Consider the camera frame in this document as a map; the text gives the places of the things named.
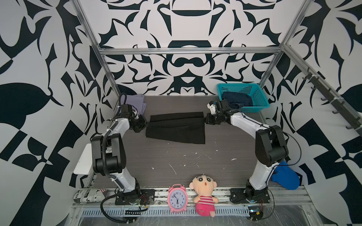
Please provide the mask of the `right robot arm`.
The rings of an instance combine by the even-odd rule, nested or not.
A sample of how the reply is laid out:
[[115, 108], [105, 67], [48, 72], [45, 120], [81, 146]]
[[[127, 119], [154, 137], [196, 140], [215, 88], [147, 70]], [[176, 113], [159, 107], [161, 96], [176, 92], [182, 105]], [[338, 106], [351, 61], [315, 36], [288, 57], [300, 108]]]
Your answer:
[[232, 109], [229, 102], [211, 101], [207, 104], [209, 113], [205, 123], [219, 125], [226, 122], [237, 127], [255, 139], [257, 163], [252, 176], [246, 183], [243, 198], [232, 198], [233, 203], [243, 200], [256, 203], [267, 195], [268, 182], [279, 164], [288, 156], [287, 143], [282, 129], [258, 122], [240, 110]]

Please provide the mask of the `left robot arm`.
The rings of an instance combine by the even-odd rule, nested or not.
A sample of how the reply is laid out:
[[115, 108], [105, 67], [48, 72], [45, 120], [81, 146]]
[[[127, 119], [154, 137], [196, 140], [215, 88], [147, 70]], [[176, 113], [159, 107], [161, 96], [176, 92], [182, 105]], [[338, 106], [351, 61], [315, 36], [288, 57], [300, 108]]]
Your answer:
[[91, 139], [92, 167], [95, 173], [107, 177], [119, 189], [121, 202], [135, 202], [141, 197], [137, 179], [126, 168], [126, 152], [123, 136], [129, 130], [141, 132], [147, 126], [143, 115], [130, 104], [117, 107], [116, 115], [110, 120], [106, 131]]

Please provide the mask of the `denim garment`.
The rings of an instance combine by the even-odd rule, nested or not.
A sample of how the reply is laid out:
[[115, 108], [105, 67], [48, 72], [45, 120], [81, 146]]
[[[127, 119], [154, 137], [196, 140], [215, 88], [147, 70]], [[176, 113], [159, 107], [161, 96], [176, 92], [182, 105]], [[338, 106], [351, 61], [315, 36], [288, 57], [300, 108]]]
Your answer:
[[232, 109], [252, 107], [254, 105], [251, 96], [238, 92], [224, 92], [222, 94], [222, 100], [228, 101]]

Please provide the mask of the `lavender skirt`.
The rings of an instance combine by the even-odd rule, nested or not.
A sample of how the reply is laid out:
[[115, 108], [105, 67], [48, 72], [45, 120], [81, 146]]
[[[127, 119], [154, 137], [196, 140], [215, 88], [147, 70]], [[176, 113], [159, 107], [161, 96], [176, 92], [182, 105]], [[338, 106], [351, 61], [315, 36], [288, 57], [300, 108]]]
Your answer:
[[143, 115], [147, 107], [145, 96], [140, 94], [128, 95], [126, 104], [134, 106], [137, 109], [139, 115]]

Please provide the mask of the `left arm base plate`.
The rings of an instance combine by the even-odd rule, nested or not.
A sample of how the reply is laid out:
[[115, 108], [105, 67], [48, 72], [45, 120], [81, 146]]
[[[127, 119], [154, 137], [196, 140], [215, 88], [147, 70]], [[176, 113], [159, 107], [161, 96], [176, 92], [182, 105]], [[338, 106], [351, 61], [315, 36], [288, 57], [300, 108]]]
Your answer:
[[117, 193], [115, 205], [147, 205], [153, 203], [155, 189], [134, 190], [128, 193]]

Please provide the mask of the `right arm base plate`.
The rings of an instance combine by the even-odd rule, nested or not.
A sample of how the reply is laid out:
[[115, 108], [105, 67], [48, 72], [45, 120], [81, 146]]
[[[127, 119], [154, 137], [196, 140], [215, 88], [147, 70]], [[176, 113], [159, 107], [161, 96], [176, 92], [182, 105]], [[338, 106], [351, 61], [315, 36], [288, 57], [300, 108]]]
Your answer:
[[261, 201], [264, 203], [269, 203], [270, 196], [268, 194], [267, 189], [255, 190], [252, 187], [246, 188], [231, 188], [230, 189], [230, 201], [233, 204], [240, 203], [260, 203]]

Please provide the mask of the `black garment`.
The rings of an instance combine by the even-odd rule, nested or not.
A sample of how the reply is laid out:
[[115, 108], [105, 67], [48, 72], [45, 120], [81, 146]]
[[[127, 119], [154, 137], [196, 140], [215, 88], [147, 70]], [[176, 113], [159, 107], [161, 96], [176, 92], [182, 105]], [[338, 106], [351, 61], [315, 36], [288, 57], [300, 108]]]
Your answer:
[[204, 113], [152, 115], [146, 128], [146, 137], [204, 145], [206, 143]]

